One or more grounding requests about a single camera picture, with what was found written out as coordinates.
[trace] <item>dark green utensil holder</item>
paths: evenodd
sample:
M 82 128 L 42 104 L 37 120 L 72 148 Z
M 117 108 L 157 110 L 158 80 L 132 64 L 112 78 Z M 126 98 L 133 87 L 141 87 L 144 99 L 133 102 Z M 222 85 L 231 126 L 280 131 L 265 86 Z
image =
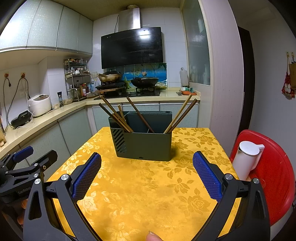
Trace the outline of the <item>dark green utensil holder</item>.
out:
M 116 155 L 132 159 L 169 161 L 172 134 L 163 133 L 172 121 L 172 112 L 140 111 L 155 133 L 150 132 L 136 111 L 124 111 L 123 113 L 127 124 L 134 132 L 125 132 L 109 117 Z

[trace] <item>frying pan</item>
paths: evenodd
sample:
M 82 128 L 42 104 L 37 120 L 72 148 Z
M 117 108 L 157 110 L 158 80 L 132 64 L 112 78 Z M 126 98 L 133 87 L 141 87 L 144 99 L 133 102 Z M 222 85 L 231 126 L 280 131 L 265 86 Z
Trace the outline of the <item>frying pan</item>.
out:
M 158 82 L 158 78 L 155 77 L 135 77 L 131 80 L 131 83 L 138 88 L 151 88 Z
M 118 82 L 122 78 L 122 73 L 118 71 L 107 71 L 103 74 L 98 74 L 101 82 Z

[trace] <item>yellow tablecloth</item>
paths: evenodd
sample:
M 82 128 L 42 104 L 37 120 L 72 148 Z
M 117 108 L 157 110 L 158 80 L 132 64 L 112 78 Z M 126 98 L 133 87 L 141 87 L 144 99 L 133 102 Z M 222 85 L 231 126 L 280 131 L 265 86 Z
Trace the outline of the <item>yellow tablecloth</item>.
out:
M 145 161 L 116 156 L 109 127 L 104 127 L 74 153 L 49 179 L 71 174 L 93 152 L 102 167 L 78 206 L 103 240 L 145 240 L 148 231 L 165 241 L 189 241 L 200 230 L 216 205 L 193 165 L 200 150 L 224 173 L 237 175 L 224 150 L 208 128 L 176 128 L 172 134 L 174 157 L 169 162 Z M 65 230 L 69 226 L 57 202 Z M 220 235 L 227 233 L 239 200 Z

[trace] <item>stainless steel chimney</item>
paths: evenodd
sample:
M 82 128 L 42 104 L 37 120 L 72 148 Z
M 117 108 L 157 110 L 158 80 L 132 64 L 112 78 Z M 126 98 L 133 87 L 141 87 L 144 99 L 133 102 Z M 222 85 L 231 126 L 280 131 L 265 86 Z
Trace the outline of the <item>stainless steel chimney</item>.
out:
M 118 32 L 137 28 L 141 28 L 140 8 L 137 5 L 128 5 L 127 10 L 119 13 Z

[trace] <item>red chair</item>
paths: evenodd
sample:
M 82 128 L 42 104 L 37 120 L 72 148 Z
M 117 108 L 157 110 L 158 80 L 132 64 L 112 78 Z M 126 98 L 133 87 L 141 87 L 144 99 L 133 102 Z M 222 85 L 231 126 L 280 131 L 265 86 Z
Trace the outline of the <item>red chair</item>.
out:
M 272 226 L 286 214 L 294 200 L 295 176 L 292 165 L 287 154 L 277 143 L 251 130 L 243 130 L 238 135 L 229 157 L 231 162 L 242 141 L 265 146 L 258 165 L 250 172 L 249 177 L 256 177 L 261 181 Z

